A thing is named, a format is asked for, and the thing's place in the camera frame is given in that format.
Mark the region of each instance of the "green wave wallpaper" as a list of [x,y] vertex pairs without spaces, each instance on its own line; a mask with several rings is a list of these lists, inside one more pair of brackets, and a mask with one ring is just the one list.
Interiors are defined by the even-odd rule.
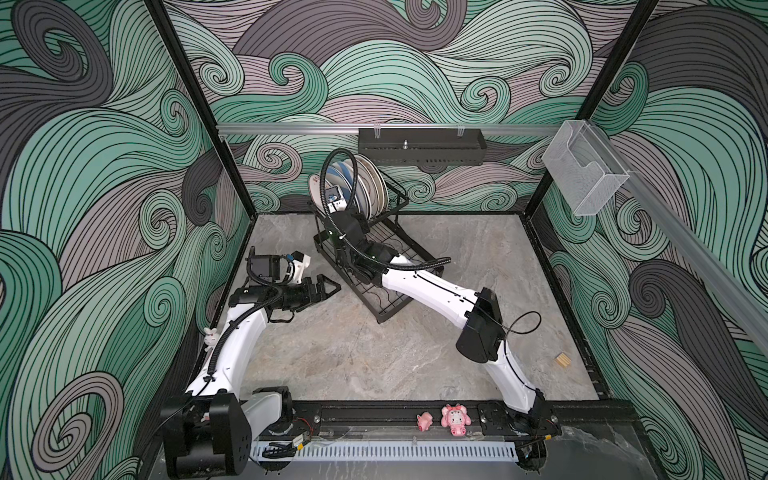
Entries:
[[[634,9],[577,0],[166,0],[219,122],[559,124]],[[700,3],[665,2],[661,11]],[[307,180],[354,136],[227,140],[260,211],[312,211]],[[410,210],[522,211],[541,138],[490,137],[488,163],[384,167]]]
[[[652,18],[593,120],[768,310],[768,3]],[[613,393],[670,478],[768,478],[768,359],[630,192],[534,222]]]
[[133,478],[249,223],[143,0],[0,2],[3,478]]

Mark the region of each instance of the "pink bunny figurine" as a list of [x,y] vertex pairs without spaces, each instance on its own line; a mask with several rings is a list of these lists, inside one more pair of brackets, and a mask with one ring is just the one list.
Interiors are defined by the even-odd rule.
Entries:
[[470,420],[469,415],[467,415],[467,407],[462,404],[457,403],[455,407],[451,407],[450,405],[442,407],[442,420],[440,420],[440,425],[444,427],[450,426],[451,434],[453,436],[464,436],[467,432],[464,425],[469,425],[470,423],[472,423],[472,420]]
[[429,426],[432,424],[432,414],[429,412],[424,412],[421,415],[417,415],[416,423],[419,424],[420,432],[426,432],[429,430]]

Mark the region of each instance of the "black wire dish rack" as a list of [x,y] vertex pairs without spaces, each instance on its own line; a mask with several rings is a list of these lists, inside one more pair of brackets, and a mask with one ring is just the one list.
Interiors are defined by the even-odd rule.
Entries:
[[[424,263],[434,260],[435,258],[431,253],[426,251],[424,247],[409,237],[398,222],[399,211],[410,203],[408,195],[405,193],[406,189],[385,172],[381,171],[381,174],[388,180],[385,181],[387,189],[393,192],[396,197],[394,201],[390,201],[387,206],[388,210],[385,210],[380,215],[367,221],[369,232],[366,234],[366,237],[373,242],[389,245],[404,257],[408,257],[409,260],[412,260],[414,263]],[[382,288],[372,283],[362,283],[353,275],[350,275],[349,272],[345,271],[339,263],[336,262],[336,248],[330,239],[329,231],[321,230],[324,228],[323,215],[317,207],[314,208],[314,211],[315,225],[317,226],[317,235],[314,237],[315,248],[326,260],[328,260],[328,263],[333,266],[333,269],[342,277],[344,282],[349,285],[349,288],[355,292],[363,303],[365,303],[368,310],[370,310],[376,318],[376,322],[384,323],[413,300],[410,296],[403,293]],[[391,216],[395,217],[394,221],[389,219]],[[441,265],[427,271],[434,273],[437,276],[442,276],[443,270],[444,266]]]

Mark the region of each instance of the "white arm segment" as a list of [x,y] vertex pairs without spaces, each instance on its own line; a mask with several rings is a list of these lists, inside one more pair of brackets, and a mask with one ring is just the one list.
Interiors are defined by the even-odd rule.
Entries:
[[[402,255],[392,259],[392,263],[411,264],[410,260]],[[476,302],[474,290],[454,285],[424,270],[406,272],[389,269],[382,275],[382,286],[418,300],[441,313],[460,329],[463,329],[467,322],[465,314],[474,308]],[[502,340],[499,344],[497,354],[498,359],[495,362],[483,364],[485,369],[502,392],[506,406],[518,412],[528,413],[536,399],[534,387],[525,378],[505,341]]]
[[[253,305],[253,303],[241,303],[231,307],[227,311],[227,321],[222,331],[226,331],[231,322]],[[187,387],[187,392],[191,391],[194,396],[215,395],[216,392],[224,389],[226,392],[234,393],[240,399],[240,385],[243,383],[245,368],[248,366],[250,354],[259,339],[259,335],[266,328],[266,323],[267,317],[264,309],[256,311],[243,320],[221,349],[216,363],[216,372],[213,374],[214,379],[206,386],[205,377],[208,377],[208,363],[210,363],[210,356],[213,353],[211,350],[206,355],[205,363],[197,374],[197,378]]]

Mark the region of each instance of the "stack of plates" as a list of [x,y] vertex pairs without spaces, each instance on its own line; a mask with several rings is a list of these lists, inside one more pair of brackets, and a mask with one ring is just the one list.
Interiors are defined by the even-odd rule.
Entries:
[[[362,155],[355,155],[357,161],[357,187],[355,192],[355,201],[357,210],[366,218],[371,219],[380,215],[386,210],[389,204],[389,191],[384,183],[384,177],[379,169]],[[326,188],[337,185],[346,200],[347,209],[351,208],[351,192],[353,181],[352,160],[347,158],[344,161],[337,161],[328,166],[326,172]],[[315,206],[323,211],[323,205],[320,203],[319,175],[310,177],[310,193]]]

